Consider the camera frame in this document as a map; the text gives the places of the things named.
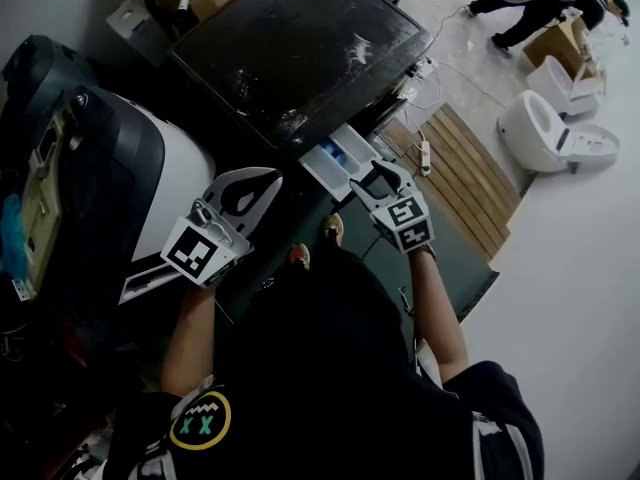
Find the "white wall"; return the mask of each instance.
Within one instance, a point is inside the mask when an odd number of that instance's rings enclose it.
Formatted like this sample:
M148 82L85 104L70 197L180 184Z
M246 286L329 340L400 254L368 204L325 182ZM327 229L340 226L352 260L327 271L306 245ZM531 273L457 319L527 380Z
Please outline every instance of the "white wall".
M0 0L0 67L30 34L44 34L107 63L134 53L105 23L123 0Z
M596 175L539 177L463 324L474 361L513 373L549 480L622 480L640 461L640 0L595 122L622 141Z

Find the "wooden platform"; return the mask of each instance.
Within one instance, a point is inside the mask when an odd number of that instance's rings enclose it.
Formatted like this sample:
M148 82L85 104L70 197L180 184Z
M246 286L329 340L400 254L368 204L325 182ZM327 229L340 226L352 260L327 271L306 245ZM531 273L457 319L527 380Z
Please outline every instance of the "wooden platform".
M421 126L431 144L431 173L417 171L416 184L440 205L460 233L490 260L509 236L507 223L520 197L480 140L448 105ZM422 140L398 119L378 132L413 172L419 165L414 145Z

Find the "plastic bag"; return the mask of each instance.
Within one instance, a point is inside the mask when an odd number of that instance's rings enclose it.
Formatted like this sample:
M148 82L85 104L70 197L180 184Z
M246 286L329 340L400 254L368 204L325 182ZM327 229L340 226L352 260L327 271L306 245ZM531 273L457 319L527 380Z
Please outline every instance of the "plastic bag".
M5 271L14 279L24 281L27 277L27 253L24 249L20 198L16 194L11 194L2 204L0 239Z

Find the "sleeve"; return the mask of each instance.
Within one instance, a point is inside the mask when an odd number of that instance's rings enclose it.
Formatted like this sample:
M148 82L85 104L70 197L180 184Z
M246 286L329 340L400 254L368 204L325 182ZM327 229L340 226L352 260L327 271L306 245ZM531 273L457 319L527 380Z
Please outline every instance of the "sleeve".
M118 409L104 480L129 478L147 446L169 428L171 411L180 400L169 393L144 393Z
M602 0L576 0L574 7L582 11L582 21L589 30L600 25L607 12L606 2Z
M516 379L494 362L485 361L467 368L443 385L458 395L472 411L500 424L517 427L524 437L531 459L533 477L544 477L542 434L520 394Z

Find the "shoe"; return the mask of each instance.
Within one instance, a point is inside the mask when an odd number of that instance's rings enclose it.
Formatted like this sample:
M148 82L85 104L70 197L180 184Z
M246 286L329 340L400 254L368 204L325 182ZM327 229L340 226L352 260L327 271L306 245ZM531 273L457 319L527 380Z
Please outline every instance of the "shoe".
M493 46L496 50L498 50L502 55L504 55L507 59L510 59L513 57L512 53L509 51L509 48L507 48L506 46L499 46L496 44L496 36L492 36L490 38L490 43L491 46Z
M330 240L338 247L342 247L342 239L344 237L344 223L342 222L340 215L338 215L337 213L327 215L324 219L322 219L320 231L322 233L322 237L325 240Z
M475 12L473 12L471 10L471 7L468 5L465 5L462 10L467 13L467 18L475 18L477 16L477 14Z
M304 244L294 244L289 249L289 254L287 255L287 261L291 265L295 265L297 262L302 263L306 270L309 270L311 266L311 254L309 254L309 249Z

